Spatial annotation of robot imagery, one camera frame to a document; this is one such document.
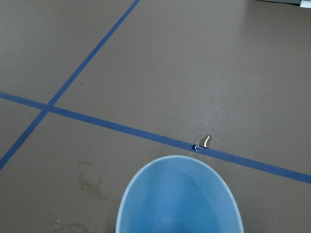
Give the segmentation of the light blue plastic cup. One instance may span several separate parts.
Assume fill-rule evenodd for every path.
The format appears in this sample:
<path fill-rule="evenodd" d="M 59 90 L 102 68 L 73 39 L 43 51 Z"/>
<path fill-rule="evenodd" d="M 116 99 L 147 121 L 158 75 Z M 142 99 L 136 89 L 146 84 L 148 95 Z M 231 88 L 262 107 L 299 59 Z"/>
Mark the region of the light blue plastic cup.
<path fill-rule="evenodd" d="M 236 201 L 221 176 L 187 156 L 155 159 L 129 182 L 118 233 L 242 233 Z"/>

